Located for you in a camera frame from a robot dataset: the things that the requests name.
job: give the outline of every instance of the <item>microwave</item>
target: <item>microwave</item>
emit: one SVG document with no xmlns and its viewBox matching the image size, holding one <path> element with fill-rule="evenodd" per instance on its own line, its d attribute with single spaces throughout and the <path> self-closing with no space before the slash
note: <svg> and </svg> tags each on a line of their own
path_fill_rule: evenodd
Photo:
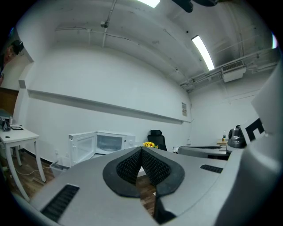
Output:
<svg viewBox="0 0 283 226">
<path fill-rule="evenodd" d="M 69 135 L 71 166 L 88 160 L 94 154 L 110 154 L 135 146 L 136 137 L 130 133 L 96 131 Z"/>
</svg>

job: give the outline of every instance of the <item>bottle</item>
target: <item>bottle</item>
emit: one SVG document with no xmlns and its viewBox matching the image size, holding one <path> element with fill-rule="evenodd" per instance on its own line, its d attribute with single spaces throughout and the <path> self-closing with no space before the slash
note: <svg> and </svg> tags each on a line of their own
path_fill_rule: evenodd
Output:
<svg viewBox="0 0 283 226">
<path fill-rule="evenodd" d="M 222 142 L 224 142 L 224 141 L 225 141 L 225 138 L 226 138 L 226 130 L 224 130 L 224 132 L 223 132 Z"/>
</svg>

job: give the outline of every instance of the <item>air conditioner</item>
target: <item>air conditioner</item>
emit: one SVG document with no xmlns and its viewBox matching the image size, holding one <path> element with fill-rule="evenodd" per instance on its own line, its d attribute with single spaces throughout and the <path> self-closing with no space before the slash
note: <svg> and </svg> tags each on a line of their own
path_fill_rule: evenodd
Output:
<svg viewBox="0 0 283 226">
<path fill-rule="evenodd" d="M 221 67 L 224 82 L 230 82 L 243 77 L 247 71 L 242 60 Z"/>
</svg>

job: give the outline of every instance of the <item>office chair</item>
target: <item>office chair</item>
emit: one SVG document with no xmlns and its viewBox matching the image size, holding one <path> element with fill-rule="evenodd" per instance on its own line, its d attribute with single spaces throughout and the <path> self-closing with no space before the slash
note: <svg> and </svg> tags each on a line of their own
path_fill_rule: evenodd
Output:
<svg viewBox="0 0 283 226">
<path fill-rule="evenodd" d="M 150 135 L 147 136 L 149 142 L 158 145 L 158 149 L 167 151 L 166 144 L 165 144 L 165 137 L 162 135 L 160 130 L 150 130 Z"/>
</svg>

